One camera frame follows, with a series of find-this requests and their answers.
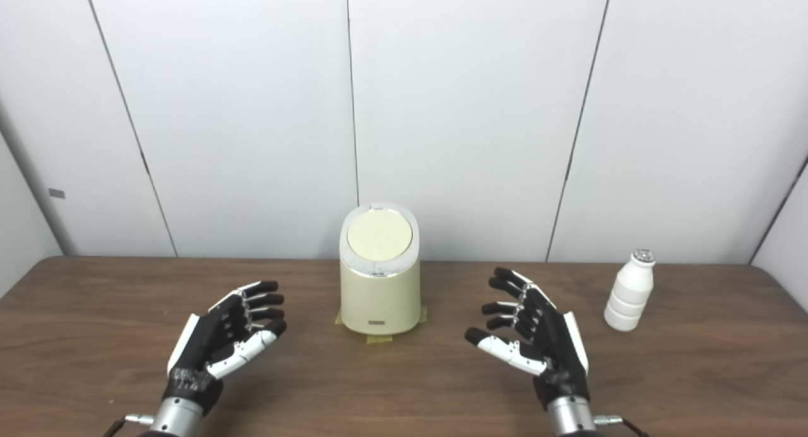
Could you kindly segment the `white and black left hand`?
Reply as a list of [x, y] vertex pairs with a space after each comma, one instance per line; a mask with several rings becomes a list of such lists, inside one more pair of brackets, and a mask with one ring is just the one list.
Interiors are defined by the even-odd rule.
[[204, 315], [191, 314], [167, 363], [164, 398], [187, 400], [208, 415], [224, 377], [244, 367], [287, 329], [285, 298], [274, 280], [230, 291]]

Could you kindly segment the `white and black right hand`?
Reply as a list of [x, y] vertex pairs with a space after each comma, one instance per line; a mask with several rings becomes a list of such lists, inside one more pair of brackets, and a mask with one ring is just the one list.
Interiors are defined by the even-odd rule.
[[530, 374], [544, 409], [563, 397], [589, 402], [588, 354], [574, 313], [558, 311], [539, 285], [511, 269], [496, 267], [489, 286], [513, 300], [482, 305], [487, 328], [468, 328], [465, 340]]

